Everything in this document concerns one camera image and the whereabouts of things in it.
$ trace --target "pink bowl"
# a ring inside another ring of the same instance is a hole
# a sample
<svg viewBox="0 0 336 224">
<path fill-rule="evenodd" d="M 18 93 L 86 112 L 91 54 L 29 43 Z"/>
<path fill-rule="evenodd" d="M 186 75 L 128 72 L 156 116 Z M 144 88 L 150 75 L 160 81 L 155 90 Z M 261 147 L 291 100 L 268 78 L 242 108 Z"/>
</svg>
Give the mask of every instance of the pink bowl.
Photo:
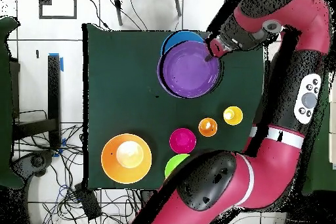
<svg viewBox="0 0 336 224">
<path fill-rule="evenodd" d="M 176 129 L 169 138 L 169 144 L 177 154 L 189 154 L 196 146 L 196 136 L 189 129 Z"/>
</svg>

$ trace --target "power strip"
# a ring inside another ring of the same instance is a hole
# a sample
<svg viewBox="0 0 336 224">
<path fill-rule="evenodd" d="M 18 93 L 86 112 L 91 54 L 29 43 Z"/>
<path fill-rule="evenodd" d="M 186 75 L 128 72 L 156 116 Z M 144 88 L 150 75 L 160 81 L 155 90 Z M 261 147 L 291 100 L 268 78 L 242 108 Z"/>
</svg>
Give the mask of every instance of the power strip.
<svg viewBox="0 0 336 224">
<path fill-rule="evenodd" d="M 102 209 L 93 190 L 83 189 L 82 184 L 79 183 L 75 185 L 75 196 L 77 201 L 82 204 L 84 213 L 89 220 L 102 215 Z"/>
</svg>

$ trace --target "green bowl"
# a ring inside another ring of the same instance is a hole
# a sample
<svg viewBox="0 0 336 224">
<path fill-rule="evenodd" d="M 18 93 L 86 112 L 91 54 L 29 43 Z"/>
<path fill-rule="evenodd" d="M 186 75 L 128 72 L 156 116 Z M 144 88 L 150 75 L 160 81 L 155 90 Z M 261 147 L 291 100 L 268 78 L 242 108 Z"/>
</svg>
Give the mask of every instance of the green bowl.
<svg viewBox="0 0 336 224">
<path fill-rule="evenodd" d="M 177 154 L 176 156 L 173 156 L 165 166 L 165 178 L 167 178 L 171 172 L 173 172 L 173 170 L 188 156 L 189 154 Z"/>
</svg>

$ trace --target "purple bowl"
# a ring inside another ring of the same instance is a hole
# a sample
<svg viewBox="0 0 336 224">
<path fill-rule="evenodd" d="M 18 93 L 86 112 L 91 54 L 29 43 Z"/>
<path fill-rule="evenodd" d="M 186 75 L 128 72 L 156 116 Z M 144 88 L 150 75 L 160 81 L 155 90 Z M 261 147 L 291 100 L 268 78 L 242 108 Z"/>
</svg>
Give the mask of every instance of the purple bowl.
<svg viewBox="0 0 336 224">
<path fill-rule="evenodd" d="M 162 87 L 175 97 L 193 99 L 208 93 L 216 84 L 220 72 L 218 58 L 209 62 L 206 44 L 197 41 L 182 42 L 164 54 L 157 66 Z"/>
</svg>

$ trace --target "white stripe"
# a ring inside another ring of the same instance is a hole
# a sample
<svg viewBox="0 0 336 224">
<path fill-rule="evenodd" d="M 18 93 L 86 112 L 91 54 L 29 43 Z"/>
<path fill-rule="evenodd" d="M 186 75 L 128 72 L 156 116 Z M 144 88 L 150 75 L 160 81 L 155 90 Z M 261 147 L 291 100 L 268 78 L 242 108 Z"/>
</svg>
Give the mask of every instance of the white stripe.
<svg viewBox="0 0 336 224">
<path fill-rule="evenodd" d="M 255 185 L 255 174 L 253 173 L 253 168 L 251 164 L 249 163 L 249 161 L 246 159 L 245 156 L 243 156 L 242 154 L 239 155 L 245 160 L 246 165 L 249 168 L 249 187 L 247 188 L 247 191 L 243 199 L 241 199 L 235 206 L 243 204 L 249 198 Z"/>
<path fill-rule="evenodd" d="M 257 132 L 257 127 L 252 127 L 250 132 L 250 137 L 254 137 Z M 294 146 L 295 148 L 301 149 L 304 138 L 296 135 L 294 133 L 290 133 L 281 129 L 276 129 L 273 127 L 268 128 L 268 135 L 266 138 L 277 141 L 279 138 L 279 134 L 282 132 L 282 140 L 281 143 L 287 144 L 289 146 Z"/>
<path fill-rule="evenodd" d="M 250 137 L 254 137 L 255 136 L 255 134 L 257 133 L 257 128 L 258 127 L 252 127 L 251 128 L 251 132 L 249 134 Z"/>
</svg>

